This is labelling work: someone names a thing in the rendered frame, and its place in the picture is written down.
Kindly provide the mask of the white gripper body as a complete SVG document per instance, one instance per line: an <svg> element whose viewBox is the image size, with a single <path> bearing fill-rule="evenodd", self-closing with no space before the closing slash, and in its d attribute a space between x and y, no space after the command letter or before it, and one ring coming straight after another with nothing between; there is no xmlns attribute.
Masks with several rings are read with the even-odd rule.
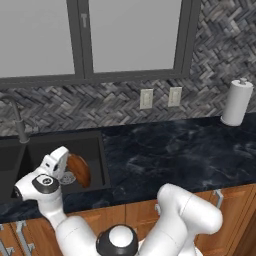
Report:
<svg viewBox="0 0 256 256"><path fill-rule="evenodd" d="M54 177L62 178L65 172L67 159L69 157L69 150L64 146L61 146L53 151L53 157L57 162L57 167L53 171Z"/></svg>

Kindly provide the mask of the metal sink drain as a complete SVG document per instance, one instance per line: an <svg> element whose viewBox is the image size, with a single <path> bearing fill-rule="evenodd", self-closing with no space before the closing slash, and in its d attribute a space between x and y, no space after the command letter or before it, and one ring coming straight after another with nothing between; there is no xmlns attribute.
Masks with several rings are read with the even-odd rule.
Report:
<svg viewBox="0 0 256 256"><path fill-rule="evenodd" d="M63 177L59 180L62 185L70 185L76 180L74 174L70 171L64 173Z"/></svg>

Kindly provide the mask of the brown wooden bowl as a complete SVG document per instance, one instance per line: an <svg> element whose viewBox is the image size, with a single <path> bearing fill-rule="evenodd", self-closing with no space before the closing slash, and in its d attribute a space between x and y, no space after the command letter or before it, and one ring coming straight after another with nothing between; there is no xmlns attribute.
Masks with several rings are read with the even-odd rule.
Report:
<svg viewBox="0 0 256 256"><path fill-rule="evenodd" d="M90 186L90 168L81 156L76 154L70 154L67 158L67 168L74 174L77 182L83 188L87 188Z"/></svg>

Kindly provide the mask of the black sink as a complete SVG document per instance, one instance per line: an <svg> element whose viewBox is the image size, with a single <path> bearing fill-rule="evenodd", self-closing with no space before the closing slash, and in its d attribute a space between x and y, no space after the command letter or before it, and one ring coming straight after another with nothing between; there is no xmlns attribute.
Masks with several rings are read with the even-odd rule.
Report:
<svg viewBox="0 0 256 256"><path fill-rule="evenodd" d="M102 136L99 131L56 133L31 137L27 144L18 139L0 140L0 204L17 201L14 184L34 171L46 154L60 146L80 155L89 165L91 185L83 188L77 181L62 185L64 195L110 188Z"/></svg>

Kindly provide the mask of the grey sink tap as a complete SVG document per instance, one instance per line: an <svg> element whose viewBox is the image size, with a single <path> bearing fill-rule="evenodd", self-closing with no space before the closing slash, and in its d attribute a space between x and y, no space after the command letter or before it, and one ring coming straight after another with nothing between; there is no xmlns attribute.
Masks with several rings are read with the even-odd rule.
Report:
<svg viewBox="0 0 256 256"><path fill-rule="evenodd" d="M14 97L9 94L3 94L2 96L0 96L0 101L3 101L4 99L8 100L12 105L14 116L15 116L14 123L19 136L20 143L21 144L28 143L30 138L25 133L25 123L24 123L24 120L21 118L21 115L18 110L18 106Z"/></svg>

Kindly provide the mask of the wooden cupboard door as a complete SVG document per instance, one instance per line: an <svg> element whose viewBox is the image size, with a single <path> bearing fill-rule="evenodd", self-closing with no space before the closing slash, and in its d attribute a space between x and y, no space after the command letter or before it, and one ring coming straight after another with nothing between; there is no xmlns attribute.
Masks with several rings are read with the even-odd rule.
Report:
<svg viewBox="0 0 256 256"><path fill-rule="evenodd" d="M113 206L87 211L69 213L68 217L82 217L98 236L101 232L116 224L125 223L125 206ZM26 226L22 228L22 233L28 244L33 243L35 248L32 256L63 256L54 229L45 218L26 220Z"/></svg>
<svg viewBox="0 0 256 256"><path fill-rule="evenodd" d="M213 235L198 235L196 247L203 256L232 256L256 210L256 184L220 190L223 201L221 229Z"/></svg>
<svg viewBox="0 0 256 256"><path fill-rule="evenodd" d="M125 206L125 223L132 227L138 240L143 240L159 219L156 200L130 203Z"/></svg>
<svg viewBox="0 0 256 256"><path fill-rule="evenodd" d="M5 230L3 224L0 224L0 239L2 240L6 248L10 247L10 242L8 240L8 232Z"/></svg>

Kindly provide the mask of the grey framed window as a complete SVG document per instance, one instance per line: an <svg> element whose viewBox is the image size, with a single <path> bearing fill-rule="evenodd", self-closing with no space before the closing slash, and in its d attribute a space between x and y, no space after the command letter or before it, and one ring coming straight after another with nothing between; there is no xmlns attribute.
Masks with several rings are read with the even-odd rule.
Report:
<svg viewBox="0 0 256 256"><path fill-rule="evenodd" d="M200 7L201 0L0 0L0 88L185 78Z"/></svg>

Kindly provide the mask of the white paper towel roll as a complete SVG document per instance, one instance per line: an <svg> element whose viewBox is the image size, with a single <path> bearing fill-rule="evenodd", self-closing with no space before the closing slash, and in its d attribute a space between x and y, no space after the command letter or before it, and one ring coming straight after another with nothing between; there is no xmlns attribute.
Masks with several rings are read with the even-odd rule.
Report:
<svg viewBox="0 0 256 256"><path fill-rule="evenodd" d="M220 120L227 126L240 126L243 122L254 86L246 78L233 80Z"/></svg>

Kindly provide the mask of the white wall outlet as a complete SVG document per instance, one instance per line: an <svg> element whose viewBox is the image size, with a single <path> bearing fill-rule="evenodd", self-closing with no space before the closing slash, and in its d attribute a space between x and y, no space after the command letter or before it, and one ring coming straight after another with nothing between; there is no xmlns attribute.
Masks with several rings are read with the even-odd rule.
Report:
<svg viewBox="0 0 256 256"><path fill-rule="evenodd" d="M169 107L176 107L180 105L181 101L181 87L171 87L169 91L169 99L168 99L168 106Z"/></svg>
<svg viewBox="0 0 256 256"><path fill-rule="evenodd" d="M153 106L153 90L142 89L140 92L140 108L150 109Z"/></svg>

